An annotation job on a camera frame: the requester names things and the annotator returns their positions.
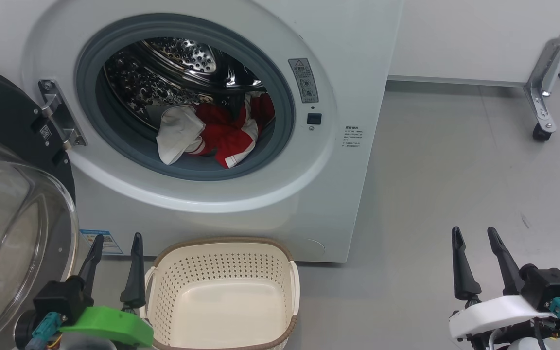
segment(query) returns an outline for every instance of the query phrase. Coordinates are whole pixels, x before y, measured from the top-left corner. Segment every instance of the gray rubber gasket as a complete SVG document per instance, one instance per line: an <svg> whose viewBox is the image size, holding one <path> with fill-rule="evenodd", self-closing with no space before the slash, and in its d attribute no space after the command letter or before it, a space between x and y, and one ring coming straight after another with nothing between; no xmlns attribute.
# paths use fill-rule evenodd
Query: gray rubber gasket
<svg viewBox="0 0 560 350"><path fill-rule="evenodd" d="M173 165L158 157L153 136L129 122L127 112L113 97L100 71L113 53L150 37L185 37L225 51L249 68L263 83L274 104L273 131L267 128L256 148L238 166L222 168L212 157L184 155ZM98 134L130 160L148 169L193 181L221 181L252 173L269 164L284 149L295 124L291 90L276 65L258 47L231 30L208 20L179 14L145 14L125 18L97 33L87 43L76 71L79 102Z"/></svg>

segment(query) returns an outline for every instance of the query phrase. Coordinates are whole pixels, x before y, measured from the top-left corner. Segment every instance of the blue label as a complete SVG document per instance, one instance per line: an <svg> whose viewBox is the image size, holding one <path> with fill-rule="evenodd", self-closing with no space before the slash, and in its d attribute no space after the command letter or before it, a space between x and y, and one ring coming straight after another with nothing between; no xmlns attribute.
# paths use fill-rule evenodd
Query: blue label
<svg viewBox="0 0 560 350"><path fill-rule="evenodd" d="M98 235L103 235L103 254L105 255L124 255L122 249L118 246L114 237L109 231L103 230L79 230L79 233L84 237L87 244L92 246L94 239Z"/></svg>

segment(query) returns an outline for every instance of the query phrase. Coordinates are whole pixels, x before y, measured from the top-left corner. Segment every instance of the metal leg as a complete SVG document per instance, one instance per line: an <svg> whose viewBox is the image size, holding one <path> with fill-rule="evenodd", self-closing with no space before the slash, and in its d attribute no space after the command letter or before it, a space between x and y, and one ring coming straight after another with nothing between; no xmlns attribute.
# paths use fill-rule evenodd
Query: metal leg
<svg viewBox="0 0 560 350"><path fill-rule="evenodd" d="M552 66L550 67L546 78L544 79L544 86L543 86L543 95L544 97L552 95L552 91L554 88L554 84L559 81L559 72L560 72L560 50L559 54L556 57L556 60L553 62Z"/></svg>
<svg viewBox="0 0 560 350"><path fill-rule="evenodd" d="M537 117L537 126L533 130L533 138L538 141L547 141L550 135L556 131L556 125L554 120L550 115L544 103L544 80L546 80L549 74L550 68L556 61L556 58L560 54L560 35L558 38L554 38L547 42L544 51L540 55L540 59L537 61L533 73L529 77L526 85L524 86L524 92L526 97L531 103L531 108Z"/></svg>

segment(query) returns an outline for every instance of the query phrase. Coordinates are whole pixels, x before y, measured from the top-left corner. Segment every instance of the caster wheel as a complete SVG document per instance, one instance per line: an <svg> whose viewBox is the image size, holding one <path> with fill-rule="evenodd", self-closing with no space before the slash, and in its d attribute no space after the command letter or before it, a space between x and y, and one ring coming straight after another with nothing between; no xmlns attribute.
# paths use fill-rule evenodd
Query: caster wheel
<svg viewBox="0 0 560 350"><path fill-rule="evenodd" d="M537 123L535 129L533 129L533 139L536 141L545 142L550 140L550 135L552 135L552 133L546 133L546 131L543 131L539 123Z"/></svg>

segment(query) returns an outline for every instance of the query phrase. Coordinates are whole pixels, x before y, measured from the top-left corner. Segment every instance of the white cloth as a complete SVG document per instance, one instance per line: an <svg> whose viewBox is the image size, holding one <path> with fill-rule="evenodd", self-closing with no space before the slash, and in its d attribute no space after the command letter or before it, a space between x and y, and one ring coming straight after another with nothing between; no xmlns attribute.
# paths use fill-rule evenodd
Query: white cloth
<svg viewBox="0 0 560 350"><path fill-rule="evenodd" d="M161 115L161 126L157 134L157 146L162 162L171 165L184 152L194 152L200 148L200 133L204 122L196 117L196 110L189 105L175 106Z"/></svg>

